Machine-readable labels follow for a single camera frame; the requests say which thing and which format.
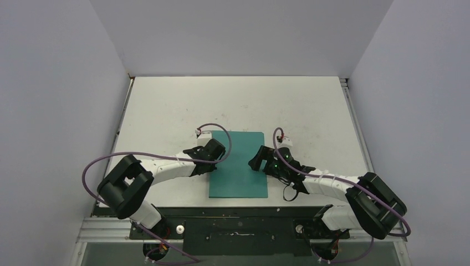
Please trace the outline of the aluminium rail frame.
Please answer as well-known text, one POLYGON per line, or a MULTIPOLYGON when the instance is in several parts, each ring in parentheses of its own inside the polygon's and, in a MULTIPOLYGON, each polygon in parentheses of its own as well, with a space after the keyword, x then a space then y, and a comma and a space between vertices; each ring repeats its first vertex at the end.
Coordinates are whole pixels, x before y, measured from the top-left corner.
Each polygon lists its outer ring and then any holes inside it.
MULTIPOLYGON (((335 76, 136 77, 121 115, 112 152, 174 155, 195 145, 196 127, 213 122, 230 131, 258 131, 272 145, 276 127, 294 143, 300 162, 334 174, 358 176, 371 163, 350 100, 346 80, 335 76)), ((177 178, 150 189, 158 207, 275 207, 340 203, 321 195, 288 203, 282 186, 268 179, 268 198, 208 197, 207 176, 177 178)), ((131 242, 128 220, 86 218, 79 242, 131 242)))

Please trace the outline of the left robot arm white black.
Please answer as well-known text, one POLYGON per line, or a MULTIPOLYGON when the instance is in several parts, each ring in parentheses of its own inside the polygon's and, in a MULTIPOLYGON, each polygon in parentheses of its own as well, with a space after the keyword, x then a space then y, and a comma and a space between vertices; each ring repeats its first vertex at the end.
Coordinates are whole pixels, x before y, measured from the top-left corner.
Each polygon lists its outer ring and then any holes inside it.
POLYGON ((128 218, 142 225, 151 238, 165 232, 163 216, 145 197, 151 186, 178 177, 192 177, 217 169, 215 161, 226 148, 218 140, 209 139, 204 146, 183 150, 168 159, 139 160, 134 155, 123 157, 100 182, 98 195, 118 219, 128 218))

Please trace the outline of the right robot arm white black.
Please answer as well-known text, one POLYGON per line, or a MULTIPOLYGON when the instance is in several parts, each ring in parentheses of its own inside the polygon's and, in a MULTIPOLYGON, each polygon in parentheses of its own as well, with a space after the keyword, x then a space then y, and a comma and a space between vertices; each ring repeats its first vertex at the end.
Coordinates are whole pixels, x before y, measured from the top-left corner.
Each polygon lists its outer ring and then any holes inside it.
POLYGON ((393 236, 395 225, 407 213, 405 203, 375 173, 362 176, 333 175, 301 164, 290 149, 261 146, 249 161, 254 171, 285 181, 296 193, 324 195, 342 201, 327 208, 313 223, 319 237, 340 229, 363 229, 376 239, 393 236))

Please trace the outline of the teal folder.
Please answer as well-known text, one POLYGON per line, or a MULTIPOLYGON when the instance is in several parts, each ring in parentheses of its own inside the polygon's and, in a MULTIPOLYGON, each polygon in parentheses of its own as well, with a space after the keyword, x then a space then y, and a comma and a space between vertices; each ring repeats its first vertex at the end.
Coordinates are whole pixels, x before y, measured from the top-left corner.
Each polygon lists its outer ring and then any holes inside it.
POLYGON ((230 131, 230 155, 209 174, 210 198, 267 198, 267 176, 248 165, 265 144, 264 133, 230 131))

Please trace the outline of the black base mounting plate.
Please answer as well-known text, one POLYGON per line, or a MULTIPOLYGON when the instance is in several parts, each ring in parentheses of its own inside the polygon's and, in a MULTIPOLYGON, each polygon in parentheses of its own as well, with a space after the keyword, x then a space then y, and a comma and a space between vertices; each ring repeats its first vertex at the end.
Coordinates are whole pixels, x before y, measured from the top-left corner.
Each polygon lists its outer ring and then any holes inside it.
POLYGON ((278 255, 332 258, 352 229, 329 229, 325 207, 161 207, 162 221, 143 229, 129 218, 127 239, 143 242, 143 252, 162 260, 182 255, 278 255))

